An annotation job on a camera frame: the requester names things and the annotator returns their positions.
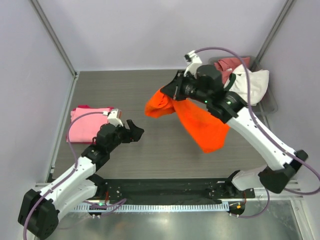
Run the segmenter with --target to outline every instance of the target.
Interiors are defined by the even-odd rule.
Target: white enclosure panel
[[[279,110],[268,117],[274,133],[295,149],[304,149],[307,162],[320,171],[320,1],[298,0],[293,6],[262,65]],[[315,190],[319,180],[305,167],[298,173],[304,191]],[[306,196],[314,229],[320,225],[320,193]]]
[[[23,196],[45,180],[72,78],[29,1],[1,0],[0,239],[17,239]]]
[[[96,71],[185,68],[186,53],[208,46],[255,56],[285,0],[39,2],[75,69]]]

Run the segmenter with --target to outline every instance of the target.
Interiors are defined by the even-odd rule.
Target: red cloth
[[[152,118],[174,112],[204,153],[211,153],[224,146],[230,127],[188,99],[175,101],[158,90],[144,109],[145,115]]]
[[[249,67],[250,64],[250,57],[242,58],[244,61],[246,67]],[[228,58],[222,58],[218,60],[218,62],[214,63],[214,66],[217,70],[219,70],[222,73],[222,83],[225,84],[227,80],[229,79],[230,74],[239,66],[241,65],[241,62],[236,57],[228,57]]]
[[[93,109],[93,107],[90,107],[89,105],[78,105],[77,108],[80,108],[80,109]],[[107,106],[107,108],[110,108],[110,109],[114,109],[114,107],[112,106]],[[92,142],[74,142],[74,143],[77,143],[77,144],[91,144]]]

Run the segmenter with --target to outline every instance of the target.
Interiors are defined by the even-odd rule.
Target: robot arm
[[[30,189],[23,198],[18,222],[25,224],[26,218],[34,204],[48,191],[51,191],[32,213],[27,229],[41,240],[49,237],[59,221],[74,207],[94,196],[105,193],[105,180],[95,174],[109,159],[110,153],[121,143],[140,140],[144,130],[127,120],[129,129],[120,120],[121,111],[113,109],[107,114],[108,124],[101,126],[93,143],[88,146],[77,164],[71,166],[55,181],[36,192]],[[53,186],[61,182],[72,171],[74,173],[55,190]]]
[[[247,103],[236,92],[224,89],[221,73],[213,65],[202,65],[195,51],[184,58],[188,64],[186,70],[177,71],[173,81],[164,86],[161,92],[176,101],[190,98],[205,104],[211,115],[240,133],[261,154],[266,165],[248,171],[236,171],[231,175],[232,184],[237,190],[265,187],[273,193],[281,193],[301,167],[301,163],[286,153],[306,161],[306,152],[295,151],[286,145],[254,115],[263,130],[285,152],[276,148],[255,125]]]

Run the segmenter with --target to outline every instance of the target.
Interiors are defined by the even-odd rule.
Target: gray table surface
[[[175,113],[158,119],[145,116],[147,101],[169,83],[175,73],[176,70],[80,73],[70,109],[78,105],[113,106],[122,110],[123,121],[132,119],[138,127],[145,129],[139,142],[117,147],[97,174],[104,178],[220,178],[228,177],[235,170],[265,164],[260,154],[233,129],[228,132],[222,149],[205,154]],[[74,144],[79,155],[86,146]],[[63,135],[53,177],[58,177],[73,163]]]

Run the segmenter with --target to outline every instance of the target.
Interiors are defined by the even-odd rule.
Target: pink cloth
[[[92,112],[110,112],[113,107],[90,108],[89,106],[79,106],[70,112],[71,121],[77,117]],[[108,118],[102,114],[92,114],[78,119],[71,127],[69,132],[71,143],[92,143],[92,139],[97,136],[97,132],[103,124],[108,123]]]
[[[250,57],[242,58],[246,67],[249,67]],[[222,73],[222,83],[225,84],[229,79],[230,74],[239,66],[241,62],[235,57],[223,58],[214,63],[214,66],[217,70]]]

